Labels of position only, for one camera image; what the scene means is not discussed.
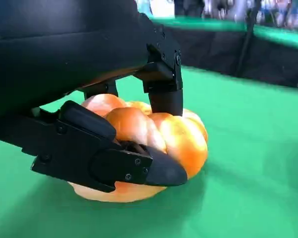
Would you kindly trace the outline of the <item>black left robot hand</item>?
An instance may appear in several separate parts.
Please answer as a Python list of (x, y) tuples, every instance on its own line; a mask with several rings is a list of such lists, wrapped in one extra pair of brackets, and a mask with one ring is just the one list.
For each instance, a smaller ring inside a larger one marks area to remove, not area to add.
[(182, 115), (181, 51), (133, 0), (0, 0), (0, 141), (33, 156), (32, 171), (104, 192), (115, 182), (179, 186), (184, 168), (73, 102), (41, 106), (80, 90), (117, 93), (143, 82), (152, 111)]

